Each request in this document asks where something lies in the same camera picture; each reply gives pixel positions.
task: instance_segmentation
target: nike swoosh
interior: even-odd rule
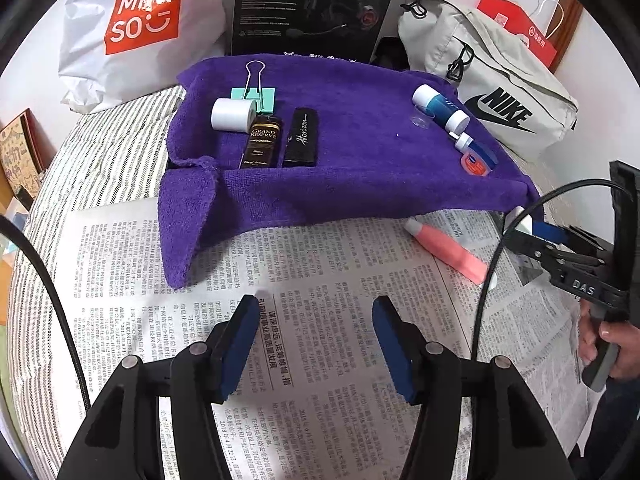
[[[502,117],[498,117],[498,116],[495,116],[493,114],[489,114],[489,113],[485,112],[484,110],[481,110],[480,107],[478,106],[478,101],[482,97],[484,97],[484,96],[483,95],[477,95],[476,97],[471,97],[465,103],[465,106],[467,108],[469,108],[469,111],[473,115],[475,115],[476,119],[480,119],[480,120],[483,120],[483,121],[489,121],[489,122],[496,123],[496,124],[503,124],[504,126],[509,126],[510,128],[516,128],[518,130],[524,130],[525,132],[534,133],[531,130],[527,130],[526,128],[523,128],[518,123],[510,123],[509,121],[507,121],[506,119],[503,119]]]

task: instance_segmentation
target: pink bottle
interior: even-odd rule
[[[404,228],[437,259],[456,269],[477,286],[482,286],[486,277],[487,264],[473,256],[453,238],[435,227],[421,224],[414,218],[409,218]],[[492,290],[497,283],[498,276],[494,273],[489,282],[489,290]]]

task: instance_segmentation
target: purple cloth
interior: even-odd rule
[[[284,121],[280,162],[294,108],[318,111],[316,167],[238,170],[247,135],[212,129],[214,101],[244,86],[244,66],[252,59],[266,64],[263,86],[276,88],[275,113]],[[187,93],[169,127],[173,168],[162,177],[158,201],[162,262],[172,287],[187,283],[200,249],[253,229],[448,208],[508,212],[538,197],[529,177],[475,118],[466,131],[498,157],[486,177],[465,173],[460,152],[439,126],[425,130],[411,123],[412,94],[423,83],[465,109],[455,89],[437,76],[263,54],[206,59],[178,81]]]

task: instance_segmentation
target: microphone image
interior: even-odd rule
[[[299,28],[288,28],[285,31],[285,35],[292,40],[296,40],[297,38],[301,38],[302,36],[322,36],[323,34],[329,34],[338,28],[346,27],[347,24],[336,25],[333,28],[329,28],[328,30],[323,30],[322,32],[305,32],[304,30],[300,30]]]

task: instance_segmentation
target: person's arm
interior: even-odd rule
[[[596,358],[596,333],[591,323],[589,302],[580,300],[580,341],[578,355],[585,364]],[[614,379],[635,379],[640,377],[640,329],[631,323],[600,324],[600,337],[620,346],[620,354],[611,368],[609,376]]]

